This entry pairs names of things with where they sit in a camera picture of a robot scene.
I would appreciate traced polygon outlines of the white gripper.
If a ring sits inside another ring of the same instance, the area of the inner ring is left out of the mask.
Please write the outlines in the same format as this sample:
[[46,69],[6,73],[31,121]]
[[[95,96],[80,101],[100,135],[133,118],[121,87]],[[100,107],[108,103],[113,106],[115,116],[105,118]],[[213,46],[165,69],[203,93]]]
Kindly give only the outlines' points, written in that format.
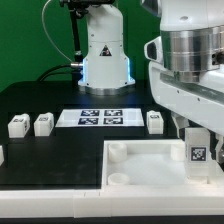
[[198,83],[183,83],[162,65],[161,37],[146,43],[144,54],[151,60],[148,69],[153,98],[172,111],[177,137],[189,126],[188,120],[217,133],[216,161],[224,163],[224,64],[201,73]]

